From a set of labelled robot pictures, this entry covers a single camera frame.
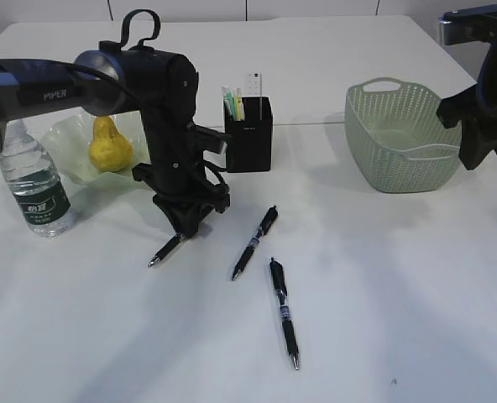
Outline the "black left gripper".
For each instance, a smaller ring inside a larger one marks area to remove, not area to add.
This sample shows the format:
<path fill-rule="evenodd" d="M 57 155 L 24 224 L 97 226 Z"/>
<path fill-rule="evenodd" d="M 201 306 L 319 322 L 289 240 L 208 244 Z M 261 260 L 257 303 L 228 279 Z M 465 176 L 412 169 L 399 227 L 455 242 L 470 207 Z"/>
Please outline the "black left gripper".
<path fill-rule="evenodd" d="M 230 206 L 228 185 L 219 175 L 219 169 L 212 163 L 207 168 L 221 181 L 214 187 L 217 193 L 191 185 L 188 193 L 171 195 L 164 193 L 154 182 L 151 165 L 138 164 L 132 168 L 135 181 L 142 181 L 154 192 L 153 203 L 165 214 L 176 233 L 185 238 L 193 238 L 199 231 L 201 222 L 213 211 L 223 213 Z"/>

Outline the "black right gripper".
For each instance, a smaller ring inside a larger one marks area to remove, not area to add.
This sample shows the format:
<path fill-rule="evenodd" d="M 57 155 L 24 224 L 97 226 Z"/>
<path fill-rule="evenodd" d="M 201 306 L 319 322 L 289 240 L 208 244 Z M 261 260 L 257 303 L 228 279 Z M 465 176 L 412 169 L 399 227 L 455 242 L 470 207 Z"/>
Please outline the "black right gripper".
<path fill-rule="evenodd" d="M 444 98 L 437 117 L 444 128 L 461 126 L 459 159 L 466 170 L 476 169 L 490 152 L 497 155 L 497 106 L 486 112 L 476 97 L 476 86 Z"/>

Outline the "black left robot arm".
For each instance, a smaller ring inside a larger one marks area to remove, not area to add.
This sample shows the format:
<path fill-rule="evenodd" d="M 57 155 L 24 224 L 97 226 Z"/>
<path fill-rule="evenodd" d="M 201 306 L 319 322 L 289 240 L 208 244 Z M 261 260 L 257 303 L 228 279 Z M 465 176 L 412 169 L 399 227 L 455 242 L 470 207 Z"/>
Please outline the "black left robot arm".
<path fill-rule="evenodd" d="M 10 121 L 81 107 L 94 116 L 139 112 L 149 163 L 133 177 L 154 191 L 154 204 L 173 229 L 193 237 L 210 212 L 230 205 L 222 169 L 204 153 L 220 153 L 225 133 L 195 123 L 199 75 L 182 54 L 157 50 L 150 38 L 128 45 L 132 16 L 121 39 L 104 40 L 72 63 L 42 59 L 0 59 L 0 153 Z"/>

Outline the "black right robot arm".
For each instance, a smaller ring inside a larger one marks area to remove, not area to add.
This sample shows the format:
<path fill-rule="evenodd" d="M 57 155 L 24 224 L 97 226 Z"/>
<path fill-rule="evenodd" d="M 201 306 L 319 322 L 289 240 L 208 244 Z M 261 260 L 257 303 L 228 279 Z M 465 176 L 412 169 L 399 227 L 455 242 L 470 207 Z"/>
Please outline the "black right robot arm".
<path fill-rule="evenodd" d="M 233 136 L 226 166 L 264 172 L 277 159 L 281 125 L 343 123 L 348 148 L 377 191 L 445 185 L 458 167 L 497 155 L 497 40 L 472 80 L 425 36 L 381 35 L 229 49 L 203 63 L 200 115 Z"/>

